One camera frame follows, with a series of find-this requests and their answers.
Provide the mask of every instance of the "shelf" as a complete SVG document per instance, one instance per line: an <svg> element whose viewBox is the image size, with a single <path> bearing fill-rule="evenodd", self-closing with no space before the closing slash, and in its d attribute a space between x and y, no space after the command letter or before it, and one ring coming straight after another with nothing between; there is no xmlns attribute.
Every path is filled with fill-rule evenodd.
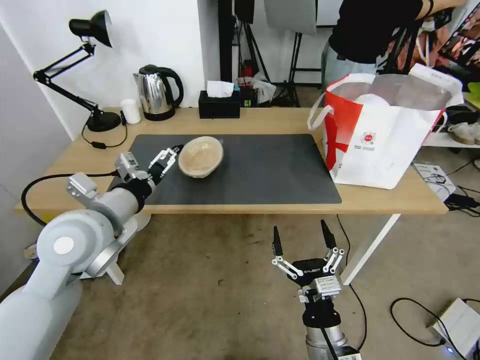
<svg viewBox="0 0 480 360"><path fill-rule="evenodd" d="M467 145L453 140L447 132L435 133L432 132L426 138L422 146L439 147L439 148L477 148L480 145Z"/></svg>

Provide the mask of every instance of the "shopping bag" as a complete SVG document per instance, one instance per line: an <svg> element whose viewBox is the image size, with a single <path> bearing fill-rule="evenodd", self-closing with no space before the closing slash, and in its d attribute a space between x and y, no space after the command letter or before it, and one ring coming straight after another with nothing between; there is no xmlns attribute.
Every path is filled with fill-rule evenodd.
<svg viewBox="0 0 480 360"><path fill-rule="evenodd" d="M408 75L354 73L326 88L307 126L324 123L325 162L335 183L393 189L445 108L463 102L460 81L421 64Z"/></svg>

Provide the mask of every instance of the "bag logo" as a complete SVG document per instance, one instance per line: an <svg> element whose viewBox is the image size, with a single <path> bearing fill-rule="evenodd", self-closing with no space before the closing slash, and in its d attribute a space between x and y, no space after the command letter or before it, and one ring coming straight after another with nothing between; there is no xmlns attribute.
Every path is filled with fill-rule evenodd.
<svg viewBox="0 0 480 360"><path fill-rule="evenodd" d="M376 137L377 137L377 134L374 132L371 132L371 131L364 132L363 135L361 136L361 142L373 145Z"/></svg>

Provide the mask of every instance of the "black shirt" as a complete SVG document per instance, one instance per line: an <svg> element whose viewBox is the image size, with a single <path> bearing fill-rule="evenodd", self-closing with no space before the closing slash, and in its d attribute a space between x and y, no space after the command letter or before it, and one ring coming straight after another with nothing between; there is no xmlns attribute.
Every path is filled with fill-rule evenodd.
<svg viewBox="0 0 480 360"><path fill-rule="evenodd" d="M422 6L422 0L343 0L330 47L353 62L374 64L394 30L412 23Z"/></svg>

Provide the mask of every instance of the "white sneaker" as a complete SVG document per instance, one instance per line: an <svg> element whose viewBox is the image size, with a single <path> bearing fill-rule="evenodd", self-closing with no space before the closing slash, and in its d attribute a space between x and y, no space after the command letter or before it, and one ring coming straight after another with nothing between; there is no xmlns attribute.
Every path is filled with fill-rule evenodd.
<svg viewBox="0 0 480 360"><path fill-rule="evenodd" d="M470 125L470 134L473 136L475 144L480 145L480 122Z"/></svg>
<svg viewBox="0 0 480 360"><path fill-rule="evenodd" d="M467 122L461 122L448 128L448 132L456 142L475 145L475 137L472 134L471 126Z"/></svg>

